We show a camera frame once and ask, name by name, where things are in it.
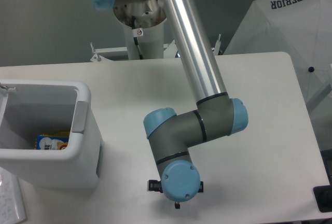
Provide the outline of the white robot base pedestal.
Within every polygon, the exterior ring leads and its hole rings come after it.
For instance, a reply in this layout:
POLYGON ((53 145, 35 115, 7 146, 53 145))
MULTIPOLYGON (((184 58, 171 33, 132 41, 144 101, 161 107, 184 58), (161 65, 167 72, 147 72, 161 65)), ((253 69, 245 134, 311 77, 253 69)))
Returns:
POLYGON ((166 16, 156 0, 116 5, 129 60, 162 59, 166 16))

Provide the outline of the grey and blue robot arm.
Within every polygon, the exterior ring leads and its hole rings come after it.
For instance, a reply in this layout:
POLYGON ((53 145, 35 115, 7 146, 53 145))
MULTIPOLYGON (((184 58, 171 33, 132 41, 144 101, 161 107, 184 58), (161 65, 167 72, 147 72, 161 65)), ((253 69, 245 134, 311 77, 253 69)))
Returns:
POLYGON ((147 190, 162 193, 179 208, 203 189, 189 149, 243 131, 248 123, 245 106, 227 93, 195 0, 89 1, 96 10, 125 15, 122 28, 129 31, 142 60, 133 77, 143 89, 145 138, 158 171, 147 190), (146 59, 146 29, 128 12, 131 6, 140 6, 139 17, 147 18, 153 28, 166 25, 179 58, 146 59))

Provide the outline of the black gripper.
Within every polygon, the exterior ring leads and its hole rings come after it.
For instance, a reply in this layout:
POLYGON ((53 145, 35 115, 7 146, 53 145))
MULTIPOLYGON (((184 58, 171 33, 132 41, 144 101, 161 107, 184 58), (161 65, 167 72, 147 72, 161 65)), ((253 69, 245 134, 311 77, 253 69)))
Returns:
MULTIPOLYGON (((147 182, 147 191, 163 193, 161 181, 160 180, 154 180, 154 179, 148 180, 148 182, 147 182)), ((203 193, 203 192, 204 192, 204 182, 200 181, 200 187, 199 187, 198 193, 203 193)), ((174 202, 174 207, 175 207, 175 209, 180 209, 181 208, 181 203, 180 202, 174 202)))

